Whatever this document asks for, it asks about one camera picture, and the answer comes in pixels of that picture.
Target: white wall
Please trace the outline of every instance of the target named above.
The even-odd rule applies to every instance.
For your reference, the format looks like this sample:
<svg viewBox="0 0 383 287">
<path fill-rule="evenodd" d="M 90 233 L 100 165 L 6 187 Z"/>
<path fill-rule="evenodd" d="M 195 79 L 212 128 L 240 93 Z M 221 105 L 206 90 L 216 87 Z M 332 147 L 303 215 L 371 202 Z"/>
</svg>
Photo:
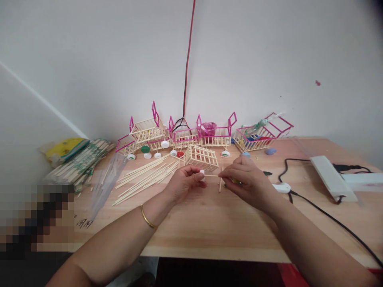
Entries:
<svg viewBox="0 0 383 287">
<path fill-rule="evenodd" d="M 77 135 L 1 65 L 0 99 L 0 185 L 36 184 L 51 171 L 37 148 Z"/>
<path fill-rule="evenodd" d="M 0 61 L 91 138 L 182 115 L 192 0 L 13 0 Z M 359 0 L 197 0 L 186 119 L 239 124 L 284 111 L 383 167 L 381 28 Z"/>
</svg>

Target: white power strip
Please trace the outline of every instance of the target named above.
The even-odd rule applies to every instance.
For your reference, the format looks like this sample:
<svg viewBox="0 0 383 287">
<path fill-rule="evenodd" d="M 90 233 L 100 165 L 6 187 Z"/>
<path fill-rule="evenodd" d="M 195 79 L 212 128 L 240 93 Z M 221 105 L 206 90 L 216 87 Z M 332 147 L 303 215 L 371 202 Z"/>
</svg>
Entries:
<svg viewBox="0 0 383 287">
<path fill-rule="evenodd" d="M 358 201 L 350 186 L 324 155 L 310 157 L 310 160 L 335 201 L 338 201 L 341 195 L 344 196 L 342 201 Z"/>
</svg>

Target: person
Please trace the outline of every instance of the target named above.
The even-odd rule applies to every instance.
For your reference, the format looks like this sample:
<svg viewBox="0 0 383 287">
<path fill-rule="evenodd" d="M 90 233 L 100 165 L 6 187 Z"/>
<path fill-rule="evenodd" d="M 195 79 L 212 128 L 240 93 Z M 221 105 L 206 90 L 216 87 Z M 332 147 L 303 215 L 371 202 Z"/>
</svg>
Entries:
<svg viewBox="0 0 383 287">
<path fill-rule="evenodd" d="M 193 189 L 207 187 L 200 170 L 192 165 L 178 169 L 162 192 L 104 227 L 77 250 L 47 286 L 111 282 L 136 260 L 176 204 Z M 218 176 L 229 190 L 275 222 L 278 240 L 310 286 L 379 286 L 373 274 L 283 198 L 251 159 L 240 156 Z"/>
</svg>

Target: hand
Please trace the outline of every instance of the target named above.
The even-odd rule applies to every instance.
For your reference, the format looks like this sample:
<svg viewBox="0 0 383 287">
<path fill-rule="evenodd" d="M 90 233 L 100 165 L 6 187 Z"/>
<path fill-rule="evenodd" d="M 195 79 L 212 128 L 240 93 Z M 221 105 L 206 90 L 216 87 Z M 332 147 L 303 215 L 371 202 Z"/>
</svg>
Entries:
<svg viewBox="0 0 383 287">
<path fill-rule="evenodd" d="M 282 198 L 264 173 L 251 159 L 243 155 L 218 176 L 222 177 L 226 187 L 233 193 L 265 213 L 269 213 Z M 232 182 L 231 179 L 239 180 L 242 185 Z"/>
<path fill-rule="evenodd" d="M 169 194 L 172 200 L 178 204 L 187 196 L 188 192 L 194 188 L 206 188 L 207 183 L 201 180 L 205 177 L 199 172 L 201 168 L 194 165 L 187 165 L 175 171 L 164 192 Z"/>
</svg>

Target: pink cup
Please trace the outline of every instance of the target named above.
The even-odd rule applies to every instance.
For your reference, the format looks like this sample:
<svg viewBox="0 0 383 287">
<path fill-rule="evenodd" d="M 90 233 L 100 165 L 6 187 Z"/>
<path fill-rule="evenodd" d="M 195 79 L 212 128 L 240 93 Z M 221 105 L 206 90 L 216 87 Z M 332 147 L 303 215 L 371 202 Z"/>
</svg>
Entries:
<svg viewBox="0 0 383 287">
<path fill-rule="evenodd" d="M 203 137 L 211 137 L 207 138 L 206 142 L 212 142 L 215 136 L 215 129 L 217 128 L 217 124 L 213 122 L 206 122 L 201 125 L 201 136 Z"/>
</svg>

